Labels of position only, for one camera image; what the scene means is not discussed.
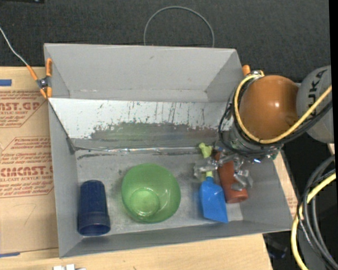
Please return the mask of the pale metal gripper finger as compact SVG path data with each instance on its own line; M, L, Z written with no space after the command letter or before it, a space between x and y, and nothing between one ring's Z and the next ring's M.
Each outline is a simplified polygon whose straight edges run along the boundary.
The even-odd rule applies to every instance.
M195 162L193 167L194 176L199 180L203 181L207 177L207 173L212 173L213 177L216 181L220 180L220 174L218 170L223 165L222 160L215 160L215 159L201 159Z
M248 169L241 169L241 166L234 163L234 183L231 188L236 191L253 187L253 178Z

